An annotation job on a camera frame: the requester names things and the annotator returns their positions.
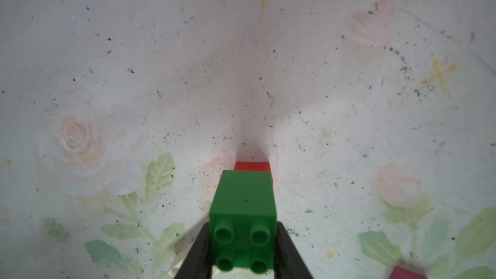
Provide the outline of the dark green lego brick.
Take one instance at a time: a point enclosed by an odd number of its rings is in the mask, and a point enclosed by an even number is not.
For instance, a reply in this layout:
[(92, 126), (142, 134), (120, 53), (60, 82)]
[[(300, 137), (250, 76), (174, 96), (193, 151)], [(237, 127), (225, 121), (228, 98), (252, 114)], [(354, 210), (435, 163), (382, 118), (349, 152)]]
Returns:
[(225, 170), (209, 210), (214, 265), (263, 274), (274, 268), (277, 215), (271, 173)]

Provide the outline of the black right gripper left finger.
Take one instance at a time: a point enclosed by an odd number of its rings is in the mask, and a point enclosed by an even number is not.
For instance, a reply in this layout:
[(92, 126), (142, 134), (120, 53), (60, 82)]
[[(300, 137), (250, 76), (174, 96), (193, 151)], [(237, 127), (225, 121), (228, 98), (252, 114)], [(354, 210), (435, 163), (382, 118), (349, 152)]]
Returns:
[(210, 226), (207, 222), (201, 228), (175, 279), (211, 279), (212, 276), (213, 253)]

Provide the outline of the red lego brick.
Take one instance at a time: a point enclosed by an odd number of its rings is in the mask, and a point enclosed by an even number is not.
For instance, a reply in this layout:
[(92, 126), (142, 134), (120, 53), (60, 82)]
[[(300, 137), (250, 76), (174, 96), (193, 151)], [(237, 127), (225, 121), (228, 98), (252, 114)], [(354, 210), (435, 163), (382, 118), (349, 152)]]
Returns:
[(237, 161), (234, 166), (233, 180), (239, 185), (273, 185), (269, 162)]

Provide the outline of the magenta lego brick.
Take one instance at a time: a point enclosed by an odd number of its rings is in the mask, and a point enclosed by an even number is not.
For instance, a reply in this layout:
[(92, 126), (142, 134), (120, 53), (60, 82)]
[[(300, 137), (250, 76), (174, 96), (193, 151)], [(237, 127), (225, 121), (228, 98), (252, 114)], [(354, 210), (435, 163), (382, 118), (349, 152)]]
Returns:
[(395, 267), (389, 279), (427, 279), (427, 278), (424, 275), (420, 275), (413, 271), (409, 271), (401, 267)]

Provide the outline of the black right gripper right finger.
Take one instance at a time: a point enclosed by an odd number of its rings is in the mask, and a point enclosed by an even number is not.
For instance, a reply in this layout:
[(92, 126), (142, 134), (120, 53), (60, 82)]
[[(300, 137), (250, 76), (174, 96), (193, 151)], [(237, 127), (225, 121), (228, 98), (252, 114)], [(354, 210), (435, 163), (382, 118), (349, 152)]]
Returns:
[(274, 278), (313, 279), (282, 222), (277, 222)]

